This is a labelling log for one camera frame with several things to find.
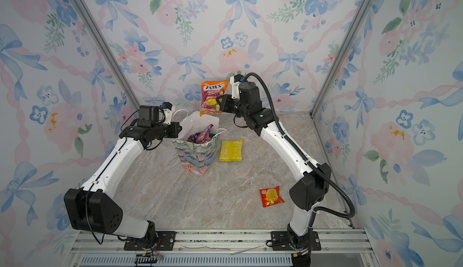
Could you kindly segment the orange Fox's fruits bag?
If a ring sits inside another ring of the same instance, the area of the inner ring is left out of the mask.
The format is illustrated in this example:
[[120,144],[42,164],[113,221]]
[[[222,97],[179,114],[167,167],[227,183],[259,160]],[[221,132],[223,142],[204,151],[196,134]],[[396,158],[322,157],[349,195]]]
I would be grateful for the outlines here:
[[200,116],[221,112],[217,98],[225,94],[228,85],[228,81],[206,81],[201,83]]

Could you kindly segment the yellow snack packet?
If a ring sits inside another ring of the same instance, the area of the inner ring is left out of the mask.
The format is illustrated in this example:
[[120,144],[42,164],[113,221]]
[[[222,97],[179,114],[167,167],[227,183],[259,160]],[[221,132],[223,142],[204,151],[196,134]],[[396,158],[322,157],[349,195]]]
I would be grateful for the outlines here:
[[221,162],[240,162],[242,161],[243,139],[223,140],[221,143],[221,152],[219,161]]

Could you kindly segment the purple Fox's berries bag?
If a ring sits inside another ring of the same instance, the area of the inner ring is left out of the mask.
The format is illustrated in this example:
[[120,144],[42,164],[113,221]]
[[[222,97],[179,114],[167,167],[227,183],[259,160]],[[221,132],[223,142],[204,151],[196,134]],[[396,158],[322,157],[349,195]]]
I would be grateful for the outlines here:
[[210,142],[213,139],[213,135],[211,134],[213,124],[209,124],[202,132],[191,134],[187,141],[193,144],[204,144]]

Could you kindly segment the floral paper gift bag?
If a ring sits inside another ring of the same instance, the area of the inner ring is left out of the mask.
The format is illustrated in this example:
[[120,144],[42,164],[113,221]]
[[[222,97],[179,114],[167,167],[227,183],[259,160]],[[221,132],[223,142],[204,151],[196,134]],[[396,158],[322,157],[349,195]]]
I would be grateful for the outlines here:
[[[193,144],[187,139],[191,134],[202,132],[209,124],[213,124],[211,134],[213,139],[204,144]],[[200,116],[195,111],[180,123],[182,131],[172,143],[184,170],[202,176],[209,169],[212,162],[218,157],[221,148],[221,135],[227,130],[219,126],[219,117],[212,115]]]

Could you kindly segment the red small snack packet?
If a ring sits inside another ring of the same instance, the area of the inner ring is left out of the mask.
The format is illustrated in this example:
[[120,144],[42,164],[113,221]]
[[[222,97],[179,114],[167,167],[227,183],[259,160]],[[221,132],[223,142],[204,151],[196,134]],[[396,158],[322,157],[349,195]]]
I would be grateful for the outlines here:
[[280,195],[280,186],[261,189],[259,193],[264,208],[285,202]]

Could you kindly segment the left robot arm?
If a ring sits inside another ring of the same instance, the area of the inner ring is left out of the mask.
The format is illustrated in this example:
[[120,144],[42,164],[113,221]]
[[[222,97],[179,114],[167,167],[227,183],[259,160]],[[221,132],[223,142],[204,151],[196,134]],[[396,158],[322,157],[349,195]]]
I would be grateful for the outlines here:
[[174,106],[168,102],[140,106],[138,117],[122,127],[115,147],[96,173],[82,187],[65,193],[64,203],[73,229],[156,243],[154,223],[126,215],[113,197],[138,156],[155,149],[154,141],[178,138],[182,127],[172,121],[174,113]]

